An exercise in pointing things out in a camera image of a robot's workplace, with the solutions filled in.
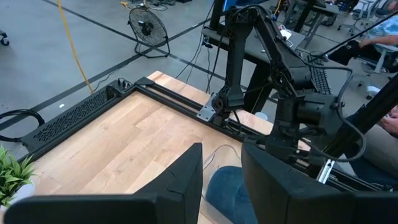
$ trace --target metal bracket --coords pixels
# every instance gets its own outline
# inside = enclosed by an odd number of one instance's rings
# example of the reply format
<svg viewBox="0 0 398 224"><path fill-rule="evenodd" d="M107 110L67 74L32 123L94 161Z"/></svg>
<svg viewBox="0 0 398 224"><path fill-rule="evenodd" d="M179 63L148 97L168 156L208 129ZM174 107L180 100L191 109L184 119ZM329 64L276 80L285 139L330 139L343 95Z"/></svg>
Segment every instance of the metal bracket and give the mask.
<svg viewBox="0 0 398 224"><path fill-rule="evenodd" d="M321 171L319 172L317 181L325 184L329 178L329 174L333 168L333 165L335 165L335 161L328 159L325 162L325 165L323 165Z"/></svg>
<svg viewBox="0 0 398 224"><path fill-rule="evenodd" d="M206 104L200 109L200 111L197 114L198 118L204 121L210 121L213 118L213 116L216 114L216 111L212 106L212 102L216 96L217 94L213 94L210 97L210 99L206 102Z"/></svg>
<svg viewBox="0 0 398 224"><path fill-rule="evenodd" d="M142 77L142 78L138 79L134 84L145 87L146 85L155 84L155 81L150 80L147 77Z"/></svg>

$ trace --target gray floor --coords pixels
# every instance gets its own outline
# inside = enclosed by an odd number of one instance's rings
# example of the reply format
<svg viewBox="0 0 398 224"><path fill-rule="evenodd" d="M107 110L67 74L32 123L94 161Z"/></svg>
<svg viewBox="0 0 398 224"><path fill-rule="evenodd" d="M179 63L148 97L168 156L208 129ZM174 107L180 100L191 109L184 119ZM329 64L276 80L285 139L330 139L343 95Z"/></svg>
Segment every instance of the gray floor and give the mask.
<svg viewBox="0 0 398 224"><path fill-rule="evenodd" d="M40 110L39 113L48 121L90 94L87 87L80 84L83 78L72 57L60 13L53 2L56 0L0 2L0 28L7 32L11 42L8 47L0 45L0 113L35 108ZM198 26L170 42L173 54L171 57L147 59L135 55L135 42L123 36L133 37L133 33L127 25L129 11L123 8L119 1L63 0L62 4L71 10L65 11L65 15L80 63L87 77L96 80L92 83L93 87L106 78L109 71L117 69L115 65L125 60L132 62L116 70L99 87L119 77L133 82L156 70L175 77L186 66L182 60L191 61L200 38L201 26ZM275 4L276 0L270 0L263 5L268 7ZM165 24L169 37L173 37L204 21L210 6L211 1L193 0L185 4L177 2L164 12L154 13ZM342 23L350 22L353 22L350 16L340 15L333 27L321 26L308 49L324 51L345 40L349 37L347 31L338 32L336 28ZM208 66L212 68L215 55L216 48L210 49L209 65L207 49L202 48L196 64L206 70ZM216 73L224 76L225 65L226 52L221 50ZM353 61L350 65L356 73L361 73L358 62ZM254 66L253 63L245 61L242 85L247 86L249 83ZM190 69L191 67L188 67L178 79L185 82ZM332 86L339 89L346 74L333 71L329 73L329 77ZM387 82L386 77L372 77L372 80L378 87ZM194 68L188 84L204 90L207 84L206 72ZM211 90L218 91L222 86L223 81L214 78ZM363 90L357 89L355 82L347 90L345 99L346 114L356 111L366 102ZM263 112L273 121L275 104L267 102ZM1 134L23 136L36 125L34 119L27 118L2 130ZM2 143L17 157L26 153L19 144Z"/></svg>

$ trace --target yellow cable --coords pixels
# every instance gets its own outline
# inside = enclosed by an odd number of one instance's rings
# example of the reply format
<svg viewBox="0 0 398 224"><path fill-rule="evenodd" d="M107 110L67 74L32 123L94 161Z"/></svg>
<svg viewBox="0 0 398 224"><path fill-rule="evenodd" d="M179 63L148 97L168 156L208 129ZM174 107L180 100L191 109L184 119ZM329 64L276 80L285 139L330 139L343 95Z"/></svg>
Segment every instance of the yellow cable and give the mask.
<svg viewBox="0 0 398 224"><path fill-rule="evenodd" d="M86 75L85 75L83 69L82 69L81 66L80 66L79 59L77 58L77 54L76 54L76 51L75 51L75 47L73 46L73 41L72 41L72 38L70 37L67 19L65 18L65 15L63 14L63 9L62 9L60 0L57 0L57 4L58 4L58 8L59 8L59 10L60 10L60 14L61 14L61 17L62 17L63 25L65 26L65 31L67 32L67 36L68 36L69 43L70 43L70 48L72 48L73 57L74 57L75 60L76 60L76 63L77 63L77 66L78 66L79 69L80 69L81 75L83 75L83 78L85 79L85 82L86 82L88 88L90 89L90 93L93 94L94 91L93 91L93 89L92 89L90 83L88 82L88 79L87 79L87 77L86 77Z"/></svg>
<svg viewBox="0 0 398 224"><path fill-rule="evenodd" d="M279 2L278 2L278 7L276 8L276 10L275 10L275 12L274 12L274 16L276 15L276 13L277 13L277 11L279 10L279 6L280 6L280 3L282 2L282 0L279 0Z"/></svg>
<svg viewBox="0 0 398 224"><path fill-rule="evenodd" d="M131 10L131 8L129 7L129 3L128 3L128 2L123 2L123 1L121 1L120 4L121 4L122 6L124 6L126 9L130 9L130 10Z"/></svg>

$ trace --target wooden table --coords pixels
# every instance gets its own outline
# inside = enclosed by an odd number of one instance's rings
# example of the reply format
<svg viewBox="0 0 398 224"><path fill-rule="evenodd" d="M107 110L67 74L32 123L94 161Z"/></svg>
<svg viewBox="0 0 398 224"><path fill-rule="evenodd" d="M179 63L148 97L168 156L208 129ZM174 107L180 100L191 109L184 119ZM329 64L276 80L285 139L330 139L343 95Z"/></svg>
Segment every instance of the wooden table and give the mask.
<svg viewBox="0 0 398 224"><path fill-rule="evenodd" d="M149 78L201 104L210 97L161 72ZM253 114L238 116L262 133L272 129ZM241 151L240 142L135 92L35 163L36 194L132 194L195 142L203 144L203 159L223 144ZM202 203L199 223L226 222L205 208Z"/></svg>

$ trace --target black keyboard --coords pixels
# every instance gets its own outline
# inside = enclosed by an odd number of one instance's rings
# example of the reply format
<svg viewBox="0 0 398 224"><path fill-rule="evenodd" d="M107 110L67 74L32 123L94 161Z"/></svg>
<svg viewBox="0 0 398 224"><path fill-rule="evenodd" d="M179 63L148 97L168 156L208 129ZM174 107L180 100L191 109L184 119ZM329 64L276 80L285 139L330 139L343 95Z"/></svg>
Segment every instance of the black keyboard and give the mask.
<svg viewBox="0 0 398 224"><path fill-rule="evenodd" d="M313 58L315 57L308 55L308 61L311 61ZM315 66L323 66L323 60L318 58L310 64ZM311 81L315 85L315 88L318 90L318 92L324 95L332 95L333 92L330 88L328 75L326 74L325 69L313 68L311 66L308 67L311 71Z"/></svg>

